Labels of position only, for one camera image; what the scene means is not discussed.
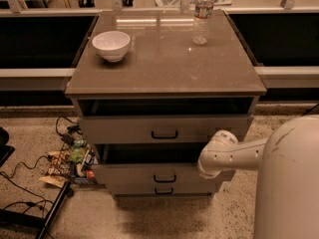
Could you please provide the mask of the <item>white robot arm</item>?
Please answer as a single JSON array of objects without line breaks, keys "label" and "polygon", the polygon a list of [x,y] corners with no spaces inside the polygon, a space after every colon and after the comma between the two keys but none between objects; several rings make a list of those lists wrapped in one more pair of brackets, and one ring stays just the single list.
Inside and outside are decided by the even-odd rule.
[{"label": "white robot arm", "polygon": [[319,239],[319,116],[292,119],[268,138],[240,143],[218,131],[201,151],[198,172],[256,170],[254,239]]}]

